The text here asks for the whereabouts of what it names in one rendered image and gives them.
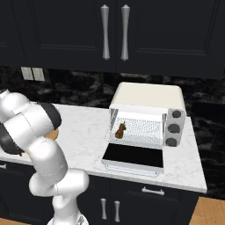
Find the black drawer front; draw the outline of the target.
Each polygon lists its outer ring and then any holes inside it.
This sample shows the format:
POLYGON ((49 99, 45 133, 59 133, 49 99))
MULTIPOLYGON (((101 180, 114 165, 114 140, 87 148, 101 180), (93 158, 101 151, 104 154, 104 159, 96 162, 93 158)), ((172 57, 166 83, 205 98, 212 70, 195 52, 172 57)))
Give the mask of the black drawer front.
POLYGON ((2 171, 8 171, 19 176, 31 177, 35 173, 35 169, 31 165, 22 164, 22 163, 12 163, 7 161, 1 161, 0 164, 6 164, 7 169, 1 169, 2 171))
POLYGON ((159 200, 160 202, 172 204, 174 207, 187 208, 191 211, 195 208, 199 197, 199 194, 197 192, 191 192, 177 188, 143 184, 132 181, 119 180, 115 178, 110 178, 109 180, 111 194, 128 194, 134 195, 135 197, 140 196, 145 200, 159 200), (142 192, 142 188, 144 186, 147 189, 153 191, 160 191, 162 189, 164 191, 164 196, 142 192))

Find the grey wall socket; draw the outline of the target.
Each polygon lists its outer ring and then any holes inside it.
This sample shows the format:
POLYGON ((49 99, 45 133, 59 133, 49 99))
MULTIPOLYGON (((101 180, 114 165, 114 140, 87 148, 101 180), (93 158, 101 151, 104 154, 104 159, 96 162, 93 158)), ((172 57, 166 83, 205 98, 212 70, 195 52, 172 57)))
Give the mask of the grey wall socket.
POLYGON ((35 81, 45 81, 44 73, 42 68, 33 68, 33 76, 35 81))
POLYGON ((22 71, 23 78, 25 80, 28 80, 28 81, 32 81, 33 80, 33 73, 32 73, 32 69, 31 68, 22 67, 21 71, 22 71))

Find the tan wooden board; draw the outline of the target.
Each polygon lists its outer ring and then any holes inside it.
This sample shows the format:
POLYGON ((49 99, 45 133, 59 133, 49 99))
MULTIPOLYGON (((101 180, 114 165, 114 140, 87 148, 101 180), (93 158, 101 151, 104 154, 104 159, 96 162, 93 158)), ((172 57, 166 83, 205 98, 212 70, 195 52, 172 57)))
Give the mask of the tan wooden board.
POLYGON ((59 129, 56 128, 54 131, 50 132, 49 134, 46 135, 46 138, 50 140, 56 140, 59 134, 59 129))

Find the white toaster oven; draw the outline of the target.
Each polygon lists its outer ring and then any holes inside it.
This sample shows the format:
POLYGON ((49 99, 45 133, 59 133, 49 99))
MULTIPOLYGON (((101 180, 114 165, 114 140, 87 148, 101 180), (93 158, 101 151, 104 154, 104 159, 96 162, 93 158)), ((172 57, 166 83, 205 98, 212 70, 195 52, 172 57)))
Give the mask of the white toaster oven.
POLYGON ((167 146, 168 138, 174 138, 177 146, 181 142, 186 110, 182 91, 176 85, 122 82, 113 96, 109 113, 111 143, 162 149, 167 146), (177 119, 172 117, 176 110, 181 112, 177 119), (121 123, 127 129, 123 138, 118 139, 115 133, 121 123), (170 124, 178 124, 180 132, 171 133, 170 124))

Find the black wall cupboard door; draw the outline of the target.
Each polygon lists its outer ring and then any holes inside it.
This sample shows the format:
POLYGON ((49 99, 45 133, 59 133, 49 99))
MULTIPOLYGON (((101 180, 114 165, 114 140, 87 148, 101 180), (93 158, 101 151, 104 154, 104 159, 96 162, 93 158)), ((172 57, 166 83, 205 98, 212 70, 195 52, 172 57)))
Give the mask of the black wall cupboard door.
POLYGON ((97 72, 116 70, 115 0, 11 0, 25 65, 97 72), (103 58, 101 7, 109 7, 110 59, 103 58))
POLYGON ((225 71, 225 0, 117 0, 117 70, 220 79, 225 71), (130 7, 128 60, 122 14, 130 7))

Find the red brown kebab skewer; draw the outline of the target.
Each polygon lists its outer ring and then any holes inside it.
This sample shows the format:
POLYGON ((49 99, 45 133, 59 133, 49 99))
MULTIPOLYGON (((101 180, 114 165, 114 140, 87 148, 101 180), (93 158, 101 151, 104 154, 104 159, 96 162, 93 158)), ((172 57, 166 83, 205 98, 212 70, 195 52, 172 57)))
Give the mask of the red brown kebab skewer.
POLYGON ((126 125, 125 123, 121 123, 119 129, 117 130, 117 132, 115 133, 115 137, 118 139, 122 139, 123 138, 123 133, 126 130, 126 125))

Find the toaster oven glass door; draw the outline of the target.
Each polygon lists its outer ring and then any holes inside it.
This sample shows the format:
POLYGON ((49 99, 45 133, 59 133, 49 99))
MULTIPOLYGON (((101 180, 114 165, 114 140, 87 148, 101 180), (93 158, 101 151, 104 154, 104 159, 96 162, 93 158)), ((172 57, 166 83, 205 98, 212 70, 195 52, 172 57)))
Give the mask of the toaster oven glass door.
POLYGON ((109 143, 102 158, 104 165, 164 173, 163 151, 109 143))

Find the black base cupboard door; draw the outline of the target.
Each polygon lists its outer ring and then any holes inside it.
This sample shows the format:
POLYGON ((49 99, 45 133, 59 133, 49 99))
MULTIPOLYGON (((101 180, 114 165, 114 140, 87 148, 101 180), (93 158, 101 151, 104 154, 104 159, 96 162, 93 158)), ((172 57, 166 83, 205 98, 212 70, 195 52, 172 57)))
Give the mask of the black base cupboard door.
POLYGON ((89 187, 77 197, 77 205, 89 225, 111 225, 110 180, 92 175, 89 178, 89 187), (102 219, 100 199, 103 198, 106 199, 107 220, 102 219))
POLYGON ((111 195, 112 225, 175 225, 178 213, 172 204, 145 200, 134 195, 111 195), (114 201, 120 202, 120 222, 115 219, 114 201))

